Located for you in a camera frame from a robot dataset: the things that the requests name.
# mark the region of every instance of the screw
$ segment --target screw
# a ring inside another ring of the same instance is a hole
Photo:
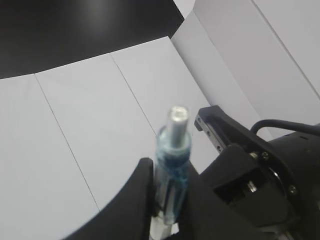
[[[256,152],[250,152],[249,155],[250,155],[251,157],[253,157],[254,160],[257,160],[258,157],[259,157]]]
[[[288,191],[291,195],[297,195],[298,194],[298,190],[296,188],[296,186],[294,185],[290,185],[288,188]]]
[[[265,152],[265,151],[261,154],[261,156],[262,156],[262,158],[264,160],[268,160],[269,159],[269,154],[267,152]]]
[[[255,186],[255,184],[251,180],[247,183],[247,186],[252,193],[257,191],[257,187]]]

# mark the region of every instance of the black ceiling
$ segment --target black ceiling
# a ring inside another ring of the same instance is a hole
[[[2,0],[0,79],[172,36],[173,0]]]

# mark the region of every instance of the white panel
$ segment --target white panel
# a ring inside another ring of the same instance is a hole
[[[197,0],[194,12],[262,119],[320,122],[317,95],[250,0]]]
[[[109,54],[36,74],[99,208],[123,187],[155,134]]]
[[[193,11],[171,41],[212,106],[219,105],[248,129],[261,120]],[[265,128],[259,135],[267,141],[272,139]]]
[[[34,75],[0,80],[0,133],[0,239],[61,239],[98,212]]]
[[[186,18],[192,11],[196,0],[174,0],[175,5],[180,10],[182,16]]]
[[[169,38],[123,49],[112,56],[156,132],[166,123],[172,106],[188,107],[191,161],[202,172],[218,155],[205,134],[194,126],[198,110],[209,103]]]
[[[320,93],[320,1],[254,0]]]

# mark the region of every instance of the black cable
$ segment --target black cable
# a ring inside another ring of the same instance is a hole
[[[320,137],[320,127],[319,126],[312,126],[292,121],[283,121],[283,120],[273,120],[273,119],[267,119],[267,120],[261,120],[258,121],[256,124],[254,124],[251,128],[251,132],[254,134],[257,134],[257,132],[265,127],[270,128],[277,128],[277,129],[286,129],[286,130],[292,130],[295,132],[310,134],[314,136]]]

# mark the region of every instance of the panel seam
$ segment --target panel seam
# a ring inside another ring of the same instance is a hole
[[[123,79],[124,79],[124,81],[125,81],[126,85],[127,85],[127,86],[128,86],[128,88],[130,89],[131,94],[132,94],[132,96],[134,97],[134,99],[135,99],[136,103],[138,104],[139,108],[141,109],[141,111],[142,111],[142,113],[143,113],[143,115],[144,115],[145,119],[146,119],[146,120],[147,120],[147,122],[149,123],[149,125],[150,125],[150,127],[151,127],[151,129],[152,129],[152,131],[153,131],[153,133],[154,133],[154,135],[156,136],[156,135],[157,135],[157,134],[156,134],[156,131],[155,131],[155,130],[154,130],[154,128],[152,127],[152,125],[151,125],[151,123],[150,123],[150,121],[149,121],[149,119],[148,119],[148,117],[147,117],[147,115],[146,115],[145,111],[144,111],[144,110],[143,110],[143,108],[141,107],[141,105],[140,105],[140,103],[139,103],[139,101],[138,101],[138,99],[137,99],[137,97],[136,97],[136,95],[135,95],[134,91],[131,89],[131,87],[130,87],[130,85],[129,85],[129,83],[128,83],[127,79],[125,78],[125,76],[124,76],[123,72],[121,71],[121,69],[120,69],[119,65],[117,64],[116,60],[115,60],[115,59],[114,59],[114,57],[112,56],[112,53],[110,53],[110,56],[111,56],[111,58],[112,58],[112,60],[113,60],[114,64],[116,65],[116,67],[117,67],[117,68],[118,68],[118,70],[120,71],[120,73],[121,73],[121,75],[122,75],[122,77],[123,77]]]
[[[50,110],[51,110],[51,112],[52,112],[52,115],[53,115],[53,117],[54,117],[54,119],[55,119],[55,122],[56,122],[56,124],[58,125],[58,127],[59,127],[59,129],[60,129],[60,131],[61,131],[61,133],[62,133],[62,136],[63,136],[63,138],[64,138],[64,140],[65,140],[65,142],[66,142],[66,144],[67,144],[67,146],[68,146],[71,154],[72,154],[72,157],[73,157],[76,165],[77,165],[78,168],[79,168],[79,171],[80,171],[80,173],[81,173],[81,175],[82,175],[82,177],[83,177],[83,179],[84,179],[84,182],[85,182],[87,188],[89,189],[89,192],[90,192],[90,194],[91,194],[91,196],[92,196],[92,198],[93,198],[93,200],[94,200],[94,203],[95,203],[96,207],[98,208],[98,210],[99,210],[99,212],[100,212],[100,208],[99,208],[99,206],[98,206],[98,204],[97,204],[97,201],[96,201],[96,199],[95,199],[95,197],[94,197],[94,195],[93,195],[93,193],[92,193],[92,191],[91,191],[91,189],[90,189],[90,187],[89,187],[89,184],[88,184],[88,182],[87,182],[87,180],[86,180],[86,178],[85,178],[85,175],[84,175],[84,173],[82,172],[82,170],[81,170],[81,168],[80,168],[80,165],[79,165],[79,163],[78,163],[78,161],[77,161],[77,159],[76,159],[76,156],[75,156],[74,152],[72,151],[72,149],[71,149],[71,147],[70,147],[70,144],[69,144],[69,142],[68,142],[68,140],[67,140],[64,132],[62,131],[62,128],[61,128],[61,126],[60,126],[60,124],[59,124],[59,122],[58,122],[58,119],[57,119],[57,117],[56,117],[56,115],[55,115],[55,113],[54,113],[54,111],[53,111],[53,109],[52,109],[52,107],[51,107],[51,105],[50,105],[50,103],[49,103],[49,101],[48,101],[48,98],[47,98],[47,96],[46,96],[46,94],[45,94],[45,92],[44,92],[44,90],[43,90],[43,88],[42,88],[42,86],[41,86],[41,84],[40,84],[40,82],[39,82],[36,74],[33,74],[33,75],[34,75],[36,81],[37,81],[38,84],[39,84],[39,87],[40,87],[40,89],[41,89],[41,91],[42,91],[42,94],[43,94],[45,100],[46,100],[46,103],[48,104],[48,106],[49,106],[49,108],[50,108]]]
[[[314,85],[311,83],[311,81],[309,80],[309,78],[307,77],[307,75],[305,74],[305,72],[302,70],[302,68],[299,66],[299,64],[297,63],[297,61],[294,59],[294,57],[292,56],[292,54],[290,53],[290,51],[288,50],[288,48],[286,47],[286,45],[284,44],[284,42],[281,40],[281,38],[279,37],[279,35],[277,34],[277,32],[275,31],[275,29],[272,27],[272,25],[270,24],[270,22],[268,21],[268,19],[266,18],[266,16],[263,14],[263,12],[261,11],[261,9],[259,8],[259,6],[254,2],[254,0],[250,0],[250,2],[252,3],[252,5],[255,7],[255,9],[257,10],[257,12],[260,14],[260,16],[262,17],[262,19],[264,20],[264,22],[266,23],[266,25],[270,28],[271,32],[274,34],[275,38],[278,40],[278,42],[280,43],[280,45],[283,47],[284,51],[287,53],[287,55],[289,56],[289,58],[293,61],[294,65],[297,67],[298,71],[301,73],[301,75],[303,76],[303,78],[305,79],[305,81],[308,83],[309,87],[311,88],[311,90],[314,92],[314,94],[317,96],[317,98],[320,100],[320,94],[317,92],[316,88],[314,87]]]

